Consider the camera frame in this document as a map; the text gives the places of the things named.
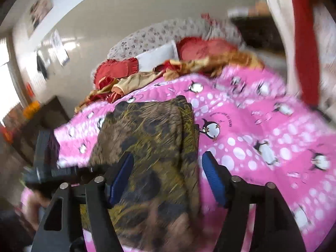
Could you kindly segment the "person's left hand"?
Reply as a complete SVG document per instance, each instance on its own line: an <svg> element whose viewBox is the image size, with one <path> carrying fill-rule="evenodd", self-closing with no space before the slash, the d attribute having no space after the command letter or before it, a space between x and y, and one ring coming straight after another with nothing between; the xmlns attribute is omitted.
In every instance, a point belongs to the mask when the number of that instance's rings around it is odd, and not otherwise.
<svg viewBox="0 0 336 252"><path fill-rule="evenodd" d="M27 222L32 226L34 231L39 227L39 209L47 208L50 204L50 199L42 195L38 190L34 190L27 198L26 205L22 212Z"/></svg>

